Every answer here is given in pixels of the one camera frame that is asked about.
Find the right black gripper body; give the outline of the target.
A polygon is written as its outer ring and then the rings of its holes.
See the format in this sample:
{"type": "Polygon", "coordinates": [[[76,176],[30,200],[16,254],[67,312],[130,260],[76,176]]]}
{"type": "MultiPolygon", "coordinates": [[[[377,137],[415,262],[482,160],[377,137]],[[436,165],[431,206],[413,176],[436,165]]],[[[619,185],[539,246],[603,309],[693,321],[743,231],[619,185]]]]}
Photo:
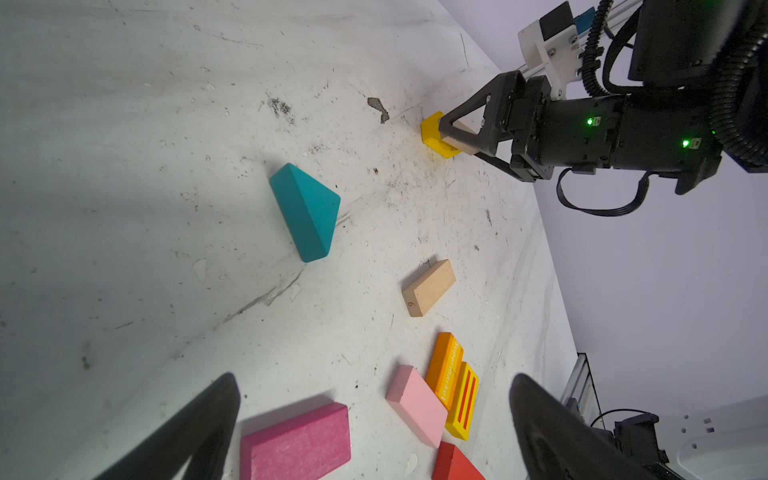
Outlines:
{"type": "Polygon", "coordinates": [[[611,166],[626,98],[553,101],[544,76],[528,79],[511,107],[510,170],[524,182],[552,178],[558,167],[593,174],[611,166]]]}

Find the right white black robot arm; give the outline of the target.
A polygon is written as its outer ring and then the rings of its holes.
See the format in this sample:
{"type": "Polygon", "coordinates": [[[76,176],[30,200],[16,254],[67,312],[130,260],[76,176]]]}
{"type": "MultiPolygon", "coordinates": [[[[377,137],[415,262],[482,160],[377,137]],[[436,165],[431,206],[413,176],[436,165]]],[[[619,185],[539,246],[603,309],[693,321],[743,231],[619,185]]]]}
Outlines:
{"type": "Polygon", "coordinates": [[[522,182],[558,168],[643,171],[685,194],[723,156],[767,169],[767,5],[643,1],[601,42],[568,3],[519,35],[525,71],[493,78],[438,124],[444,142],[522,182]]]}

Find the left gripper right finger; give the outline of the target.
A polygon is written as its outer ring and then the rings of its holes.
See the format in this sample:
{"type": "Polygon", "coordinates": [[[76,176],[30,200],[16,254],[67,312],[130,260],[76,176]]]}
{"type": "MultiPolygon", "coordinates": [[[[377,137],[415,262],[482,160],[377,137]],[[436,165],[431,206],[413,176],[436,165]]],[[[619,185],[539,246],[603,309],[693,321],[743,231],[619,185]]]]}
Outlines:
{"type": "Polygon", "coordinates": [[[654,477],[601,439],[528,375],[514,377],[509,402],[531,479],[654,477]]]}

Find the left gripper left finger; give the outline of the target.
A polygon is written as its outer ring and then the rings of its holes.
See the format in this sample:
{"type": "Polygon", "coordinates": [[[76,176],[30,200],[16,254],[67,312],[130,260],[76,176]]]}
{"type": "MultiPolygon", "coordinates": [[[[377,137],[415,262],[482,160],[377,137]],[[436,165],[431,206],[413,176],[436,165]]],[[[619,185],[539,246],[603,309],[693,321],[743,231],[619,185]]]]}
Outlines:
{"type": "Polygon", "coordinates": [[[227,372],[100,479],[220,479],[240,407],[235,376],[227,372]]]}

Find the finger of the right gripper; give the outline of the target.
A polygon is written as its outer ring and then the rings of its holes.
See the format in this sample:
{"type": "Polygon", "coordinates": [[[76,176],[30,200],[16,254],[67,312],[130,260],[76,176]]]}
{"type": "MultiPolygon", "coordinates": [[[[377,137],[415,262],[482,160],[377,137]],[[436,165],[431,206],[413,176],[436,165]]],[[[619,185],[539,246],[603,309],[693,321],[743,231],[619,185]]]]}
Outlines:
{"type": "Polygon", "coordinates": [[[444,114],[439,123],[443,139],[495,156],[498,144],[511,139],[507,123],[512,105],[524,88],[525,78],[519,71],[496,75],[468,100],[444,114]],[[475,113],[480,114],[477,131],[458,126],[465,117],[475,113]]]}
{"type": "Polygon", "coordinates": [[[479,158],[521,182],[531,181],[530,173],[523,167],[515,166],[513,163],[505,162],[502,159],[487,155],[483,152],[479,153],[479,158]]]}

